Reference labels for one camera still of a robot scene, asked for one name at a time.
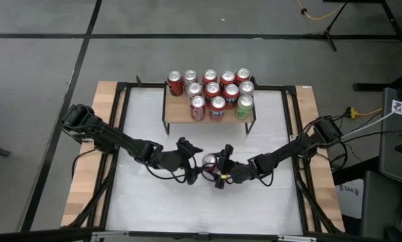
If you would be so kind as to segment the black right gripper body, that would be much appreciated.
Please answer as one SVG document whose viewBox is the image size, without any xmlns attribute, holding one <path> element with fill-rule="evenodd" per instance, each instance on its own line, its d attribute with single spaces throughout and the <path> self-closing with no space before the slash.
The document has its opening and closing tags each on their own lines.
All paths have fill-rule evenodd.
<svg viewBox="0 0 402 242">
<path fill-rule="evenodd" d="M 215 188 L 223 189 L 227 182 L 231 182 L 232 184 L 242 184 L 247 180 L 255 179 L 252 165 L 231 160 L 230 156 L 233 154 L 233 147 L 231 145 L 226 144 L 224 149 L 228 150 L 229 158 L 226 160 L 224 165 L 216 164 L 223 182 L 221 184 L 215 184 Z"/>
</svg>

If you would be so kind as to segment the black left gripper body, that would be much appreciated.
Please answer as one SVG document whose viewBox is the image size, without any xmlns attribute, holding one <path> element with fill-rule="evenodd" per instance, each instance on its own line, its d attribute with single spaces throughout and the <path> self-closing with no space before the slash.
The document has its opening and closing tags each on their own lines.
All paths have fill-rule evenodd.
<svg viewBox="0 0 402 242">
<path fill-rule="evenodd" d="M 153 167 L 155 169 L 164 169 L 169 171 L 175 181 L 184 183 L 186 182 L 186 169 L 191 167 L 190 159 L 194 158 L 194 155 L 189 155 L 181 150 L 179 143 L 176 143 L 176 145 L 177 150 L 158 152 L 153 161 Z M 178 169 L 184 170 L 183 180 L 179 180 L 179 178 L 173 174 L 173 172 Z"/>
</svg>

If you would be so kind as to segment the dark red soda can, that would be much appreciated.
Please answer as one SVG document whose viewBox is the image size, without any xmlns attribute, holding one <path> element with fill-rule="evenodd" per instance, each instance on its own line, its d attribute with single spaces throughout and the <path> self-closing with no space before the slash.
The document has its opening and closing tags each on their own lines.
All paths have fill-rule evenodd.
<svg viewBox="0 0 402 242">
<path fill-rule="evenodd" d="M 217 159 L 213 154 L 207 154 L 202 158 L 202 173 L 204 179 L 207 179 L 210 182 L 214 182 L 216 180 L 218 169 L 216 167 Z"/>
</svg>

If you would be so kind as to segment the green sparkling water can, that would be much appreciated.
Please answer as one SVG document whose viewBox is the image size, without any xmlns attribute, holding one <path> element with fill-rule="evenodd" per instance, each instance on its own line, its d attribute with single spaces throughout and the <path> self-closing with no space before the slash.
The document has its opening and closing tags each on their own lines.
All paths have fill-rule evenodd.
<svg viewBox="0 0 402 242">
<path fill-rule="evenodd" d="M 251 95 L 243 94 L 237 100 L 235 108 L 235 117 L 239 120 L 245 120 L 252 113 L 254 100 Z"/>
</svg>

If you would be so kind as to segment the silver Diet Coke can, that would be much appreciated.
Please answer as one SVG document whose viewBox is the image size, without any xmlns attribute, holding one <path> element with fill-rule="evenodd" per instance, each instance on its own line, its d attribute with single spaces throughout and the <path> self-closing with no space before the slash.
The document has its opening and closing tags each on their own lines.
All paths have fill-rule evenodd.
<svg viewBox="0 0 402 242">
<path fill-rule="evenodd" d="M 198 82 L 198 74 L 194 70 L 186 70 L 184 72 L 184 83 L 185 84 L 191 84 L 191 83 L 197 83 Z"/>
<path fill-rule="evenodd" d="M 193 97 L 197 95 L 202 95 L 202 86 L 201 84 L 197 82 L 190 83 L 187 86 L 186 93 L 189 99 L 192 99 Z"/>
</svg>

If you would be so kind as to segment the dark red Coca-Cola can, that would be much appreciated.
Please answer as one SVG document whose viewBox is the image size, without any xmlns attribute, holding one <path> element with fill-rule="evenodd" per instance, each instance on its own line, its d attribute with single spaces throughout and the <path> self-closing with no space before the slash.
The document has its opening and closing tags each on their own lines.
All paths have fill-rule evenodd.
<svg viewBox="0 0 402 242">
<path fill-rule="evenodd" d="M 167 83 L 172 95 L 180 96 L 184 92 L 183 79 L 179 71 L 170 71 L 167 76 Z"/>
</svg>

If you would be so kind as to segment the silver and orange sparkling can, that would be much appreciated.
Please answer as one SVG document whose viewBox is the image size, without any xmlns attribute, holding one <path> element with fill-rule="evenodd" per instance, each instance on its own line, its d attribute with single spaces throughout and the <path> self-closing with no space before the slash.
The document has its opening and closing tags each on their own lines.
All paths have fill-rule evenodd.
<svg viewBox="0 0 402 242">
<path fill-rule="evenodd" d="M 255 85 L 251 81 L 242 81 L 239 84 L 240 95 L 250 95 L 253 96 Z"/>
</svg>

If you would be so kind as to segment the wooden shelf black metal legs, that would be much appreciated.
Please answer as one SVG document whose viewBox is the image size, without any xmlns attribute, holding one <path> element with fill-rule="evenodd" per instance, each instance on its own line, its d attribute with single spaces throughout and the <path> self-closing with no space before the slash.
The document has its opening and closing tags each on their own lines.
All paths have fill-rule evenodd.
<svg viewBox="0 0 402 242">
<path fill-rule="evenodd" d="M 257 120 L 255 107 L 253 107 L 251 113 L 244 120 L 236 118 L 234 110 L 225 110 L 225 114 L 221 121 L 213 121 L 210 118 L 210 110 L 206 108 L 205 118 L 199 121 L 202 123 L 242 123 L 245 125 L 245 133 L 249 134 L 255 121 Z M 167 134 L 169 134 L 170 124 L 192 124 L 197 123 L 190 116 L 190 102 L 186 94 L 181 96 L 173 96 L 169 90 L 169 86 L 164 83 L 163 88 L 163 108 L 162 108 L 162 122 Z"/>
</svg>

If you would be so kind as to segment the white printed box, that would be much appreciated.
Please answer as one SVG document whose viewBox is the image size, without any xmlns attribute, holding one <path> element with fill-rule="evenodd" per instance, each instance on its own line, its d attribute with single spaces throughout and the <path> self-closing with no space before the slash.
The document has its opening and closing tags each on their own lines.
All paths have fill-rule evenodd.
<svg viewBox="0 0 402 242">
<path fill-rule="evenodd" d="M 335 191 L 343 215 L 361 219 L 364 195 L 364 181 L 356 179 L 336 185 Z"/>
</svg>

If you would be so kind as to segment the dark grey cabinet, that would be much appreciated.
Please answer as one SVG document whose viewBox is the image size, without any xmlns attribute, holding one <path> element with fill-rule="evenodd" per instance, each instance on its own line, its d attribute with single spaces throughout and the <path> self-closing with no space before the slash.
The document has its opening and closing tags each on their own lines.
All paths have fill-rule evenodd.
<svg viewBox="0 0 402 242">
<path fill-rule="evenodd" d="M 402 233 L 402 183 L 377 172 L 367 171 L 360 235 L 383 239 L 385 229 L 392 227 Z"/>
</svg>

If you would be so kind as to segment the grey desk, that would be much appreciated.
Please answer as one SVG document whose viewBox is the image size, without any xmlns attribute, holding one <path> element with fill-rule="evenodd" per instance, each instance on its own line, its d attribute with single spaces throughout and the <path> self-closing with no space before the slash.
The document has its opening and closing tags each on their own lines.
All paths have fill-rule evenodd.
<svg viewBox="0 0 402 242">
<path fill-rule="evenodd" d="M 383 175 L 402 182 L 402 115 L 391 112 L 394 99 L 400 101 L 397 90 L 386 88 L 383 92 L 383 120 L 380 123 L 379 170 Z"/>
</svg>

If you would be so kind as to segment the black floor stand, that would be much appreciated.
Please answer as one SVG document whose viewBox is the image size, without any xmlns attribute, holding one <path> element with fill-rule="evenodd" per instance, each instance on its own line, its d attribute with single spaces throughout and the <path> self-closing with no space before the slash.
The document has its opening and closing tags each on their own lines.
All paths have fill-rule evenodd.
<svg viewBox="0 0 402 242">
<path fill-rule="evenodd" d="M 334 40 L 398 40 L 402 44 L 402 29 L 399 25 L 399 22 L 393 15 L 393 12 L 389 5 L 387 4 L 387 0 L 324 0 L 326 2 L 335 2 L 339 3 L 342 2 L 343 4 L 338 8 L 338 12 L 334 16 L 331 23 L 327 26 L 325 31 L 322 33 L 321 37 L 326 39 L 328 45 L 331 47 L 332 51 L 336 52 L 337 48 L 334 44 Z M 393 27 L 394 35 L 344 35 L 342 37 L 335 37 L 330 34 L 332 26 L 341 15 L 342 11 L 349 3 L 375 3 L 380 4 L 385 11 L 388 21 Z M 402 88 L 402 76 L 398 77 L 396 80 L 392 81 L 391 83 L 353 83 L 352 89 L 354 91 L 382 91 L 383 89 L 390 87 L 390 88 Z"/>
</svg>

